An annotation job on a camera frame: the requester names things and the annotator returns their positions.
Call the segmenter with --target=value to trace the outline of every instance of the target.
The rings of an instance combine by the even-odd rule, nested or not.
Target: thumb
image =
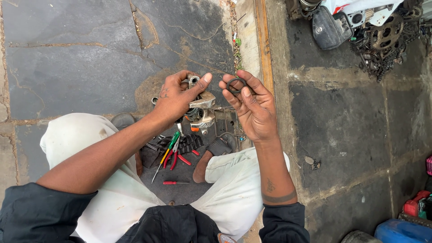
[[[253,114],[256,114],[263,109],[257,99],[251,95],[251,91],[247,86],[241,89],[241,97],[243,99],[242,103],[245,104]]]
[[[206,90],[207,86],[210,84],[213,75],[211,73],[206,73],[200,80],[192,87],[192,89],[186,90],[185,93],[190,100],[195,100],[196,97]]]

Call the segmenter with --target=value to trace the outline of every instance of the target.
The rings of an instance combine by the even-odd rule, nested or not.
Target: finger
[[[245,70],[238,70],[237,76],[244,79],[246,83],[251,87],[255,93],[258,95],[266,95],[271,94],[266,87],[264,87],[263,83],[257,78],[255,78],[252,74]]]
[[[224,74],[222,77],[222,80],[223,80],[223,82],[228,83],[233,78],[237,78],[237,77],[230,75],[230,74]],[[232,81],[229,85],[234,87],[236,90],[241,90],[241,88],[243,88],[243,86],[245,86],[243,84],[243,82],[241,82],[239,80]]]
[[[225,90],[225,89],[227,89],[226,88],[226,83],[224,82],[224,81],[219,81],[219,87],[221,88],[221,89],[223,89],[223,90]],[[233,94],[237,99],[239,99],[240,101],[242,101],[242,98],[241,98],[241,94],[240,93],[235,93],[235,94]]]
[[[231,92],[229,92],[227,89],[222,90],[222,94],[223,94],[223,97],[225,97],[226,101],[228,101],[228,103],[230,105],[232,105],[232,107],[235,110],[238,111],[241,108],[241,102],[240,102],[240,100],[237,99],[236,97],[234,97],[234,95],[231,94]]]
[[[186,99],[193,101],[196,97],[206,90],[207,86],[212,81],[213,75],[211,73],[206,73],[191,89],[186,90]]]
[[[182,82],[182,83],[180,84],[180,87],[181,87],[182,90],[187,90],[187,88],[189,87],[189,83],[187,83],[187,82]]]
[[[243,104],[245,104],[253,114],[257,114],[264,109],[264,107],[258,103],[257,99],[251,95],[249,88],[242,88],[241,96],[243,97]]]
[[[187,79],[187,75],[192,74],[195,75],[194,72],[189,70],[181,70],[180,72],[170,75],[165,78],[165,84],[167,85],[180,85],[181,82]]]

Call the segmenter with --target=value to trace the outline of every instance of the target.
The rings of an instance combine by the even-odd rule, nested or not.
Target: tattoo
[[[273,182],[271,182],[269,178],[267,178],[267,180],[267,191],[272,192],[274,189],[276,189],[275,184],[273,184]]]
[[[162,88],[161,92],[159,93],[159,98],[168,98],[168,88]]]
[[[288,194],[286,196],[282,196],[282,197],[270,197],[270,196],[265,195],[264,193],[261,193],[261,196],[262,196],[264,201],[272,202],[272,203],[281,203],[281,202],[286,202],[286,201],[289,201],[289,200],[295,198],[297,196],[297,192],[294,190],[290,194]]]

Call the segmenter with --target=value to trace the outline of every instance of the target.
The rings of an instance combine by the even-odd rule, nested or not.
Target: forearm
[[[296,203],[297,193],[286,167],[280,139],[254,144],[260,166],[263,202],[267,205]]]
[[[154,136],[166,121],[148,114],[135,124],[64,160],[36,183],[76,194],[95,192],[114,172]]]

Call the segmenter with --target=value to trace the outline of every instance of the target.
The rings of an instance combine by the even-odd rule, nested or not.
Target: metal caliper body
[[[198,76],[189,74],[187,76],[189,89],[195,86],[200,80]],[[216,97],[209,91],[203,91],[197,99],[189,103],[189,111],[185,114],[191,121],[191,129],[196,131],[201,129],[203,135],[207,134],[207,129],[215,123],[215,115],[211,108],[216,103]]]

